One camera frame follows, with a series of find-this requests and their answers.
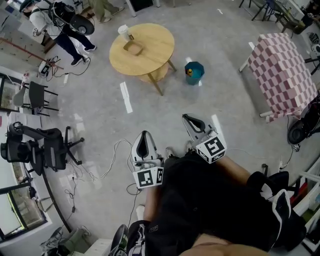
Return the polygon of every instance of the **white shirt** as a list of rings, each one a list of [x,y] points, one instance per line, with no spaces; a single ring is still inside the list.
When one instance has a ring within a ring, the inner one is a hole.
[[[35,7],[32,10],[36,10],[38,8],[48,9],[49,4],[46,1],[41,1],[35,4]],[[57,27],[54,25],[54,22],[49,18],[47,11],[37,11],[32,13],[29,17],[31,23],[38,29],[38,31],[42,31],[46,26],[46,31],[52,39],[57,38],[63,27]]]

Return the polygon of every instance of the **sneaker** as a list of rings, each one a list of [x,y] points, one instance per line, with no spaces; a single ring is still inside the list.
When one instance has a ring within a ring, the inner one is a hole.
[[[111,21],[111,18],[106,18],[106,17],[102,17],[99,21],[99,23],[106,23],[106,22],[109,22]]]
[[[192,151],[195,151],[195,149],[192,147],[192,141],[191,140],[188,140],[185,144],[185,152],[188,153],[188,152],[192,152]]]
[[[135,209],[135,212],[136,212],[138,221],[142,221],[144,219],[145,206],[141,204],[138,205],[138,207]]]
[[[172,147],[168,146],[165,148],[165,155],[166,155],[166,158],[170,158],[170,157],[175,157],[175,153],[174,153],[174,150],[172,149]]]
[[[76,65],[78,65],[81,61],[82,61],[82,56],[79,57],[79,59],[74,59],[72,62],[71,62],[71,66],[75,67]]]
[[[88,47],[85,47],[85,48],[83,48],[83,50],[85,51],[85,52],[93,52],[93,51],[95,51],[97,49],[97,47],[94,45],[94,47],[93,48],[88,48]]]
[[[114,12],[114,13],[111,13],[111,15],[115,15],[115,14],[123,11],[124,9],[125,9],[125,8],[124,8],[123,6],[122,6],[122,7],[119,7],[118,10],[117,10],[116,12]]]

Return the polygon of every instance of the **teal container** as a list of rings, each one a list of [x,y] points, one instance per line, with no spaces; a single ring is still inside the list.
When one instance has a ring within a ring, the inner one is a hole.
[[[188,70],[189,69],[192,70],[192,75],[191,76],[188,75]],[[187,65],[184,66],[184,70],[185,70],[185,80],[191,86],[194,86],[194,85],[198,84],[199,81],[201,80],[201,78],[205,74],[204,66],[202,66],[197,61],[189,62]]]

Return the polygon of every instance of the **round wooden table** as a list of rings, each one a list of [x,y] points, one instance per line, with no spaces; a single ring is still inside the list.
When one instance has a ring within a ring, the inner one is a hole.
[[[111,65],[119,73],[137,76],[140,80],[154,84],[163,96],[157,81],[165,77],[168,64],[177,71],[170,58],[174,52],[175,39],[165,27],[145,23],[129,28],[134,40],[143,46],[140,55],[135,56],[124,50],[125,39],[119,35],[111,45],[109,59]]]

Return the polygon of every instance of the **pink checkered table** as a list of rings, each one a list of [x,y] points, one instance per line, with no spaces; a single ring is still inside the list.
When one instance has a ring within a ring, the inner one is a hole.
[[[239,71],[249,66],[271,111],[261,113],[266,122],[294,115],[317,96],[311,74],[296,45],[286,33],[261,34],[258,44]]]

